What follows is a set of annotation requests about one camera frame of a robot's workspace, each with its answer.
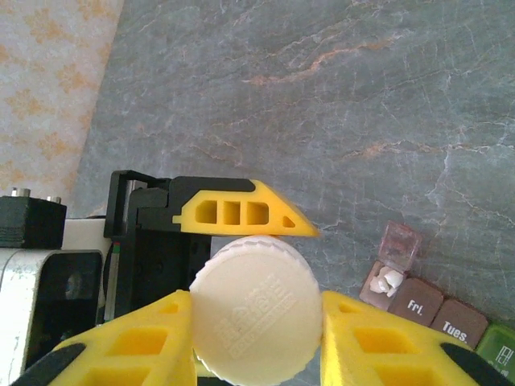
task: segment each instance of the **white bottle cap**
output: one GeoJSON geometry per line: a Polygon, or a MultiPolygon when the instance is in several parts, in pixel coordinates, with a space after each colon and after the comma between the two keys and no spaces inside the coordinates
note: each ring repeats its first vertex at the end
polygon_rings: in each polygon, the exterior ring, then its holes
{"type": "Polygon", "coordinates": [[[270,236],[227,244],[196,275],[193,347],[206,368],[244,386],[302,371],[322,337],[322,299],[302,255],[270,236]]]}

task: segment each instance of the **black rubber pad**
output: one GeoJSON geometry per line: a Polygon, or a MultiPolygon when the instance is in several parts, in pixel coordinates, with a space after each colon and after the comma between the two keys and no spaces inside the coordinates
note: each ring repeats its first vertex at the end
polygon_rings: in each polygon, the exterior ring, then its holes
{"type": "Polygon", "coordinates": [[[85,348],[85,344],[75,343],[49,352],[30,366],[11,386],[49,385],[85,348]]]}
{"type": "Polygon", "coordinates": [[[232,386],[229,382],[210,376],[197,378],[197,386],[232,386]]]}
{"type": "Polygon", "coordinates": [[[515,386],[475,352],[452,343],[440,346],[479,386],[515,386]]]}

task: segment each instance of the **triangular hole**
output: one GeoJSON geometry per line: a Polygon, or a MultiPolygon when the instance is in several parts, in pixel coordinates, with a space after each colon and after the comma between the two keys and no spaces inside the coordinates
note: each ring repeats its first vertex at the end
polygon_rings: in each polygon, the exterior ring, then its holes
{"type": "Polygon", "coordinates": [[[295,223],[291,221],[288,217],[284,216],[282,218],[282,226],[284,228],[295,228],[295,223]]]}

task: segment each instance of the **beige wall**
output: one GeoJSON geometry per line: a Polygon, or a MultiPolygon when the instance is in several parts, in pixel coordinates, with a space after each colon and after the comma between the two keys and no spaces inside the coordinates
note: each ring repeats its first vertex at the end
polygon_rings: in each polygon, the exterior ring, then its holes
{"type": "Polygon", "coordinates": [[[0,195],[67,198],[123,0],[0,0],[0,195]]]}

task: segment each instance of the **rectangular slot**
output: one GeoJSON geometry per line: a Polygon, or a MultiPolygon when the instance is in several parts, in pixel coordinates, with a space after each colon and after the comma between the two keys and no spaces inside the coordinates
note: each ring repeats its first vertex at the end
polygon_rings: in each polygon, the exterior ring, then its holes
{"type": "Polygon", "coordinates": [[[177,314],[179,312],[179,306],[176,303],[170,303],[168,306],[161,310],[162,314],[177,314]]]}
{"type": "Polygon", "coordinates": [[[361,349],[367,353],[416,354],[408,338],[393,328],[358,327],[354,330],[361,349]]]}
{"type": "Polygon", "coordinates": [[[340,303],[340,312],[343,314],[355,314],[360,312],[357,307],[352,306],[350,304],[341,302],[340,303]]]}
{"type": "Polygon", "coordinates": [[[80,386],[141,386],[149,368],[92,368],[80,386]]]}
{"type": "Polygon", "coordinates": [[[430,368],[406,366],[377,366],[376,372],[385,386],[444,386],[442,377],[430,368]]]}
{"type": "Polygon", "coordinates": [[[135,327],[123,331],[107,355],[157,355],[167,341],[168,333],[158,327],[135,327]]]}
{"type": "Polygon", "coordinates": [[[203,201],[196,207],[195,220],[202,224],[216,224],[216,201],[203,201]]]}
{"type": "Polygon", "coordinates": [[[240,224],[241,204],[237,202],[224,202],[224,224],[239,225],[240,224]]]}
{"type": "Polygon", "coordinates": [[[266,225],[269,215],[269,208],[265,203],[247,203],[248,225],[266,225]]]}

